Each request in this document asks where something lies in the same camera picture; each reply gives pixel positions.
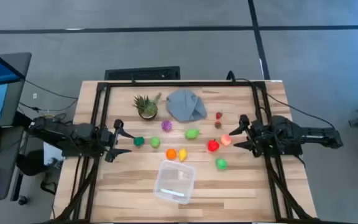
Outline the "grey desk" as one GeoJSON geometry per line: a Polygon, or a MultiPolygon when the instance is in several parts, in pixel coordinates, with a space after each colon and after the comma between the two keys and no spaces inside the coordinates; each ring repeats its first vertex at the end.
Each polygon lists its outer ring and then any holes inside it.
{"type": "Polygon", "coordinates": [[[4,200],[10,188],[12,176],[19,153],[19,141],[30,124],[30,118],[18,112],[25,81],[21,80],[7,85],[6,99],[0,118],[0,200],[4,200]]]}

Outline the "crumpled grey cloth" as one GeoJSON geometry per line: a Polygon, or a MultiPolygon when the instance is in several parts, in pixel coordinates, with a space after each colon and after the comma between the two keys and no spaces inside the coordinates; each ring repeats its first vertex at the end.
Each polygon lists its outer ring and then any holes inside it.
{"type": "Polygon", "coordinates": [[[207,111],[203,100],[191,90],[177,90],[167,96],[167,111],[179,122],[205,119],[207,111]]]}

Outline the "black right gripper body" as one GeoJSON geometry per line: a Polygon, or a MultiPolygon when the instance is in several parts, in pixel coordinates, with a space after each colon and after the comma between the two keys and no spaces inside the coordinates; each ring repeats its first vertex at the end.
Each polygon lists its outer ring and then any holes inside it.
{"type": "Polygon", "coordinates": [[[271,132],[260,120],[251,122],[249,137],[253,143],[252,152],[265,152],[270,149],[271,132]]]}

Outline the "black floor grate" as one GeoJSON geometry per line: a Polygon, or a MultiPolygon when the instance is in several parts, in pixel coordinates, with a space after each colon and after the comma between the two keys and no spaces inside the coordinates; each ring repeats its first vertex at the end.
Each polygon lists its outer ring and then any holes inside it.
{"type": "Polygon", "coordinates": [[[106,70],[105,80],[179,80],[180,67],[147,67],[106,70]]]}

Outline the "clear plastic container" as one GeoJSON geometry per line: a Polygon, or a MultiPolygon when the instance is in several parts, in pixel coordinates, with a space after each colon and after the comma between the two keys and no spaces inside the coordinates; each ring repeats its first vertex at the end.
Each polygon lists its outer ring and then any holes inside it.
{"type": "Polygon", "coordinates": [[[193,193],[195,177],[194,167],[164,160],[158,170],[154,194],[164,200],[188,204],[193,193]]]}

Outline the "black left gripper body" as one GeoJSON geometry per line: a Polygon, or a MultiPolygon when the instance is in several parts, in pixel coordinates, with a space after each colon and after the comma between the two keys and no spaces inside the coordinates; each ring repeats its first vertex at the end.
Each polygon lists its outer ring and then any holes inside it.
{"type": "Polygon", "coordinates": [[[107,128],[99,130],[99,146],[103,152],[110,154],[117,154],[114,144],[116,143],[116,135],[110,132],[107,128]]]}

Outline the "potted succulent plant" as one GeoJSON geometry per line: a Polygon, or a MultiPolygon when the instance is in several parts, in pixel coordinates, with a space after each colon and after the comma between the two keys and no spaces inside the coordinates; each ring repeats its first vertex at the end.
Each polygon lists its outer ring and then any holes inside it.
{"type": "Polygon", "coordinates": [[[133,106],[136,108],[139,116],[142,119],[146,121],[155,119],[158,113],[158,103],[160,101],[161,95],[161,93],[158,93],[152,99],[150,99],[147,95],[137,95],[134,97],[133,106]]]}

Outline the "black metal table frame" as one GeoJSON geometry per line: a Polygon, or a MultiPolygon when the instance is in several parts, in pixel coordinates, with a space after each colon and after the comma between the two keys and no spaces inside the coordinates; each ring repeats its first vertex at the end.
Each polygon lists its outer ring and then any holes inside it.
{"type": "Polygon", "coordinates": [[[277,102],[266,99],[263,93],[253,93],[247,82],[146,82],[133,85],[129,82],[110,82],[103,87],[98,81],[85,81],[81,85],[74,121],[95,121],[112,128],[116,119],[124,122],[132,136],[161,139],[158,148],[150,145],[135,147],[131,138],[120,138],[118,148],[129,149],[114,162],[99,163],[90,222],[269,222],[277,216],[287,215],[287,201],[277,193],[272,201],[269,180],[263,157],[234,145],[221,146],[216,152],[207,149],[209,140],[217,140],[238,126],[239,117],[265,118],[266,111],[290,117],[284,106],[287,98],[281,82],[266,82],[265,90],[277,102]],[[136,95],[166,97],[180,89],[191,90],[206,107],[205,119],[191,123],[173,123],[165,133],[160,125],[170,119],[165,100],[159,104],[157,117],[144,121],[134,108],[136,95]],[[223,116],[216,119],[216,113],[223,116]],[[219,121],[221,129],[214,123],[219,121]],[[187,129],[199,129],[197,139],[186,139],[187,129]],[[167,149],[185,148],[185,164],[196,170],[190,202],[182,205],[161,199],[154,194],[155,181],[167,149]],[[217,158],[227,160],[226,170],[218,170],[217,158]]]}

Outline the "white paper sheet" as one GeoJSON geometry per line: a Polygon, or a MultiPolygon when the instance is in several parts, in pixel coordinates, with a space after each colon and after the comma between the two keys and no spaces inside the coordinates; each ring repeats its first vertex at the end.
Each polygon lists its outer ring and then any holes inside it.
{"type": "Polygon", "coordinates": [[[55,161],[62,161],[62,150],[52,146],[46,142],[43,143],[44,147],[44,165],[49,166],[53,164],[55,161]]]}

